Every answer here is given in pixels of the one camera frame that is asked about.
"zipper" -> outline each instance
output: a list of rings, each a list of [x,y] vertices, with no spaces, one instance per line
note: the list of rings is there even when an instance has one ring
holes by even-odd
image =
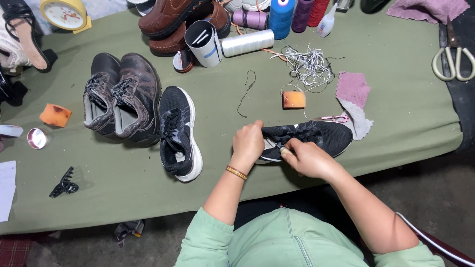
[[[292,233],[292,225],[290,224],[290,212],[288,208],[285,209],[285,215],[287,216],[287,226],[289,227],[289,235],[290,237],[294,236]]]
[[[308,257],[307,251],[305,250],[304,247],[304,242],[302,239],[298,236],[294,236],[295,240],[297,240],[297,244],[300,247],[300,250],[302,251],[302,254],[304,255],[305,261],[307,262],[308,267],[314,267],[312,262],[310,261],[310,257]]]

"orange sponge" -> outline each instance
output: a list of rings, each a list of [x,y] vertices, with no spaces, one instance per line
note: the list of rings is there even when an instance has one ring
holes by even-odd
[[[59,127],[65,127],[72,112],[58,105],[46,104],[45,110],[39,116],[43,122]]]
[[[305,95],[302,92],[283,92],[282,108],[304,108]]]

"purple thread spool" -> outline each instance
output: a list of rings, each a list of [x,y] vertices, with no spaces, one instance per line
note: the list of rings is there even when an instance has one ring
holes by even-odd
[[[292,19],[292,30],[296,33],[305,31],[314,0],[298,0],[297,9]]]
[[[236,10],[233,13],[233,22],[239,26],[253,29],[267,28],[267,14],[264,12]]]

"clock face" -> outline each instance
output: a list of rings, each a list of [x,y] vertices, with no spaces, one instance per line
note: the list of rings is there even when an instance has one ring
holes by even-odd
[[[76,29],[84,23],[84,18],[81,17],[79,12],[61,2],[50,2],[46,4],[45,14],[48,19],[64,29]]]

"person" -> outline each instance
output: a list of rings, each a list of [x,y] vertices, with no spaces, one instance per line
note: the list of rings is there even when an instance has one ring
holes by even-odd
[[[232,169],[247,175],[264,150],[263,122],[238,130]],[[336,192],[378,267],[443,267],[388,206],[315,143],[290,139],[282,157],[297,172],[325,180]],[[198,210],[181,244],[176,267],[362,267],[362,251],[342,232],[314,216],[277,208],[234,231],[245,180],[225,170]]]

